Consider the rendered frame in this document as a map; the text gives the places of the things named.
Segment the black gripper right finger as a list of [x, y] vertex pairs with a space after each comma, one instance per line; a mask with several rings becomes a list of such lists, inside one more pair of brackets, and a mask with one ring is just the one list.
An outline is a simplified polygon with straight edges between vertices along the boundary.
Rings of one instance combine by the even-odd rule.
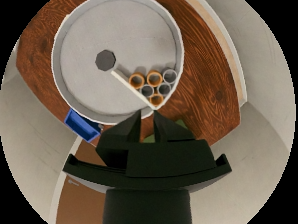
[[153, 131], [154, 142], [196, 140], [192, 131], [164, 117], [156, 109], [153, 109]]

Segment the blue open tray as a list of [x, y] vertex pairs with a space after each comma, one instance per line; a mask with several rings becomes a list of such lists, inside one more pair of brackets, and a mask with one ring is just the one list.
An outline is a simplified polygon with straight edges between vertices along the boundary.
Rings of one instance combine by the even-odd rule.
[[80, 115], [73, 108], [69, 110], [64, 123], [88, 143], [100, 135], [102, 130], [98, 127], [99, 123]]

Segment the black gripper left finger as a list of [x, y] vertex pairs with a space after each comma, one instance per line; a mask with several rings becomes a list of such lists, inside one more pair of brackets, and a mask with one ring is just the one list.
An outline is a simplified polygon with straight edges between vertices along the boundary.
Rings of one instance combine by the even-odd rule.
[[107, 139], [127, 142], [140, 142], [141, 118], [141, 109], [139, 109], [129, 118], [103, 131], [99, 140]]

